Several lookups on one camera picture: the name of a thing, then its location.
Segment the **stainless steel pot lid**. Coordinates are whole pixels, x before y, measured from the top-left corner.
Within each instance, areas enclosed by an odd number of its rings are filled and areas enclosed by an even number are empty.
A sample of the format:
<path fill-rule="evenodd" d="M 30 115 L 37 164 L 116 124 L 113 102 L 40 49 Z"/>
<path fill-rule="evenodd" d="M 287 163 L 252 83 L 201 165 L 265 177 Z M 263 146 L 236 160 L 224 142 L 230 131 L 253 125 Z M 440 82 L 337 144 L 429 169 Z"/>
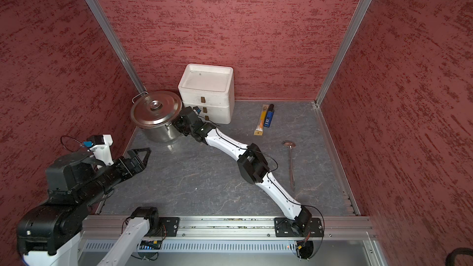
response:
<path fill-rule="evenodd" d="M 181 98 L 169 91 L 145 94 L 133 102 L 131 120 L 142 129 L 171 123 L 182 110 Z"/>

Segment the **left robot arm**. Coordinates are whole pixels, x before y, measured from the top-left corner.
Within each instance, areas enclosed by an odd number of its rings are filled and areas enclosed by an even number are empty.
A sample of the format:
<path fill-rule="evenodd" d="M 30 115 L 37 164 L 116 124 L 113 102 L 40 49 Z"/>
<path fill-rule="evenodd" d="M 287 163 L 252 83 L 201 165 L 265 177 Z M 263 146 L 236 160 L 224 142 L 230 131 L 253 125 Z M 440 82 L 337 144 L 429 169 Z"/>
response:
<path fill-rule="evenodd" d="M 144 171 L 149 148 L 132 149 L 107 166 L 90 151 L 61 156 L 46 170 L 48 199 L 17 226 L 17 249 L 27 266 L 77 266 L 89 208 L 116 185 Z"/>

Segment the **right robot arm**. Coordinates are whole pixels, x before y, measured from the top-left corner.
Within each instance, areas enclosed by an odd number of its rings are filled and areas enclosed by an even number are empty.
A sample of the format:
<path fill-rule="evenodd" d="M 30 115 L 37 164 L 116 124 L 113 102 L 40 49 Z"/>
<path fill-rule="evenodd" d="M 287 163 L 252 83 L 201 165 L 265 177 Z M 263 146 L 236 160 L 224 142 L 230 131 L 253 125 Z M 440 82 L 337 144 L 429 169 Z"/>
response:
<path fill-rule="evenodd" d="M 215 124 L 203 121 L 198 107 L 183 108 L 173 126 L 184 136 L 214 147 L 236 161 L 241 177 L 265 191 L 281 209 L 293 233 L 307 236 L 312 220 L 311 212 L 296 201 L 277 181 L 268 162 L 256 144 L 244 144 L 225 135 Z"/>

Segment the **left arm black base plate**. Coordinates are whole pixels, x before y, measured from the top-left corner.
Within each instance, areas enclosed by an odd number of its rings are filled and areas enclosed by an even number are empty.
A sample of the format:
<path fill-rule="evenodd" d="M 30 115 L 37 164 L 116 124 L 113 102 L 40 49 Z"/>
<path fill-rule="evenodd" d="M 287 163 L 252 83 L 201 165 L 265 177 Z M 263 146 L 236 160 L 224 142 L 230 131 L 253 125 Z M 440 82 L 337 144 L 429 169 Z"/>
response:
<path fill-rule="evenodd" d="M 180 223 L 179 217 L 158 217 L 150 221 L 150 230 L 146 236 L 164 240 L 167 237 L 176 237 Z"/>

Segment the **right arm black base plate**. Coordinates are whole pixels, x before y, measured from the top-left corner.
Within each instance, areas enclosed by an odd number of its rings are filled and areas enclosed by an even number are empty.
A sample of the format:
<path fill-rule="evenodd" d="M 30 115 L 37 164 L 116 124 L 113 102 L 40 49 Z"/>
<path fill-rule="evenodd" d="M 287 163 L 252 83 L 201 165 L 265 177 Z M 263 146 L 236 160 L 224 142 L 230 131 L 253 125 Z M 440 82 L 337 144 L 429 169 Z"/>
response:
<path fill-rule="evenodd" d="M 273 221 L 276 237 L 305 238 L 309 236 L 321 238 L 324 236 L 320 218 L 311 218 L 305 227 L 285 217 L 276 217 Z"/>

